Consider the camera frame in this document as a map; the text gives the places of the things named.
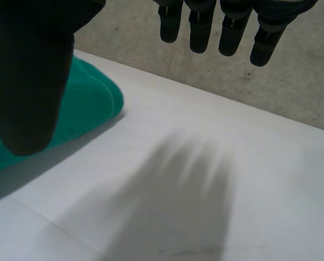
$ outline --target green towel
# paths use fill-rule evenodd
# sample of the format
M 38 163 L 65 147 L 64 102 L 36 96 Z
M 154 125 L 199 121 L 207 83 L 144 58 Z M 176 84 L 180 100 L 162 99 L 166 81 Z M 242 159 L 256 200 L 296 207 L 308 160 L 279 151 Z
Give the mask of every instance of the green towel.
M 48 148 L 92 131 L 118 115 L 123 103 L 122 93 L 108 77 L 74 57 L 57 128 Z M 11 154 L 0 140 L 0 170 L 26 158 Z

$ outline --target white table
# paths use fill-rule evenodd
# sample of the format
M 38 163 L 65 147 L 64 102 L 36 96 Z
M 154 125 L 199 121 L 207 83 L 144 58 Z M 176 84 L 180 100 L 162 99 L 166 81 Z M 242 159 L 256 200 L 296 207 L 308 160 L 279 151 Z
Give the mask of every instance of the white table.
M 323 130 L 76 54 L 124 115 L 0 172 L 0 260 L 324 260 Z

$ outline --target black robotic finger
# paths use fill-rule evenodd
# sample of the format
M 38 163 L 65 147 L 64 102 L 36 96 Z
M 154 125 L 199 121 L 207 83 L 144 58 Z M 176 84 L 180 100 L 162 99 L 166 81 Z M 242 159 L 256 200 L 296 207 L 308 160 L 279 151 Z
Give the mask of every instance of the black robotic finger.
M 218 50 L 224 56 L 232 56 L 238 49 L 253 10 L 252 0 L 220 0 L 220 4 L 225 18 Z
M 159 4 L 158 14 L 161 19 L 161 39 L 173 43 L 178 38 L 181 12 L 184 0 L 154 0 Z
M 284 20 L 268 20 L 261 16 L 258 17 L 260 28 L 255 36 L 255 44 L 250 55 L 253 65 L 262 67 L 269 62 L 286 26 L 294 19 L 295 17 Z
M 0 139 L 13 154 L 40 152 L 51 141 L 73 33 L 102 7 L 103 2 L 87 0 L 0 1 Z M 83 16 L 70 14 L 80 9 Z
M 250 61 L 255 66 L 265 66 L 285 28 L 299 15 L 311 9 L 317 0 L 255 0 L 254 9 L 258 13 L 260 28 L 255 37 L 255 44 Z
M 216 0 L 185 0 L 191 9 L 189 25 L 191 35 L 189 47 L 195 53 L 204 53 L 211 33 Z

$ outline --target robotic hand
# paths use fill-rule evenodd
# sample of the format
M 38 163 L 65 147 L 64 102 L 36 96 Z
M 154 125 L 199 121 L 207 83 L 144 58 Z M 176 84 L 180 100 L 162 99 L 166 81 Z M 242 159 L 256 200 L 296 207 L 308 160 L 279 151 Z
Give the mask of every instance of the robotic hand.
M 154 0 L 159 4 L 161 38 L 171 43 L 178 37 L 184 0 Z M 216 0 L 185 0 L 191 10 L 189 46 L 203 53 L 210 37 Z M 270 60 L 281 35 L 299 14 L 311 9 L 317 0 L 220 0 L 225 13 L 218 50 L 225 56 L 236 53 L 252 10 L 258 13 L 260 24 L 250 56 L 251 63 L 264 66 Z
M 161 38 L 177 38 L 184 0 L 154 0 L 160 7 Z M 185 0 L 191 9 L 190 47 L 206 50 L 216 0 Z M 233 55 L 253 9 L 260 29 L 251 55 L 265 65 L 286 26 L 317 0 L 220 0 L 226 14 L 219 51 Z M 105 0 L 0 0 L 0 139 L 26 156 L 50 142 L 69 76 L 74 33 Z

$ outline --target stain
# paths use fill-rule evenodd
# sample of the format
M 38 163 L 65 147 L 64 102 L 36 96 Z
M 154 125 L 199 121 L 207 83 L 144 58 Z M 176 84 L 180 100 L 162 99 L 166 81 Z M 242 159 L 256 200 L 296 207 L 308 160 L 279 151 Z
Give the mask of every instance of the stain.
M 244 76 L 240 77 L 240 80 L 243 80 L 244 82 L 250 82 L 251 77 L 244 74 Z
M 172 257 L 185 257 L 185 256 L 213 256 L 221 253 L 220 247 L 199 247 L 187 248 L 180 252 L 173 253 Z

